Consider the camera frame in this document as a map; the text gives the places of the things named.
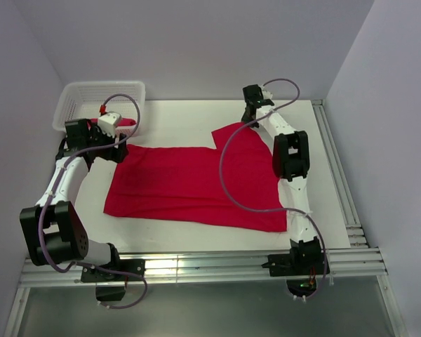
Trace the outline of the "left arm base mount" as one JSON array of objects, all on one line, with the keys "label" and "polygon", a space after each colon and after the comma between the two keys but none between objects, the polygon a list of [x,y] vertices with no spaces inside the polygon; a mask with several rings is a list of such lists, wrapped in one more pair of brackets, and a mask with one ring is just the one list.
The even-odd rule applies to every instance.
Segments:
[{"label": "left arm base mount", "polygon": [[120,302],[126,295],[129,282],[143,282],[145,260],[123,259],[116,265],[98,268],[83,267],[80,282],[95,285],[95,297],[101,302]]}]

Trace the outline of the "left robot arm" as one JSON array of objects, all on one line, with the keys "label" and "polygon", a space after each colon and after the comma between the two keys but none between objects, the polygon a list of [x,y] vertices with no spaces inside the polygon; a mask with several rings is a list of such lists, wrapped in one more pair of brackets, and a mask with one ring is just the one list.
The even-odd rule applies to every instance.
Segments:
[{"label": "left robot arm", "polygon": [[106,280],[120,277],[123,263],[119,252],[113,244],[88,238],[74,204],[95,158],[119,164],[128,154],[127,137],[117,131],[121,122],[120,114],[108,112],[97,119],[65,123],[66,135],[46,191],[33,207],[20,212],[20,225],[35,266],[67,263],[72,267],[79,263],[87,270],[98,267]]}]

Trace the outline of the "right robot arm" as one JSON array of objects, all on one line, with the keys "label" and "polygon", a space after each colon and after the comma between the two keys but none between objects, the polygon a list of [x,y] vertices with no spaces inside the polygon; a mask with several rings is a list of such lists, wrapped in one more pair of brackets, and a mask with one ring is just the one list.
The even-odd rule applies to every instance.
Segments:
[{"label": "right robot arm", "polygon": [[246,104],[241,121],[256,121],[272,137],[272,169],[279,185],[291,203],[287,211],[290,235],[288,253],[272,254],[262,265],[272,277],[316,276],[329,273],[327,255],[323,252],[321,233],[309,219],[307,178],[310,169],[309,138],[306,131],[292,127],[283,117],[273,112],[272,95],[253,84],[243,88]]}]

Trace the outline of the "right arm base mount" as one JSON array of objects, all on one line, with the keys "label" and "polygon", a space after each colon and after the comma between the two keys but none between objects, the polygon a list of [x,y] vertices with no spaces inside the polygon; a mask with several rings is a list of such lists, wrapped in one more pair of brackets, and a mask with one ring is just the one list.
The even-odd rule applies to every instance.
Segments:
[{"label": "right arm base mount", "polygon": [[270,254],[263,269],[270,277],[299,277],[286,281],[288,291],[297,298],[305,299],[318,289],[317,276],[328,276],[330,267],[321,251],[303,253],[292,249],[285,254]]}]

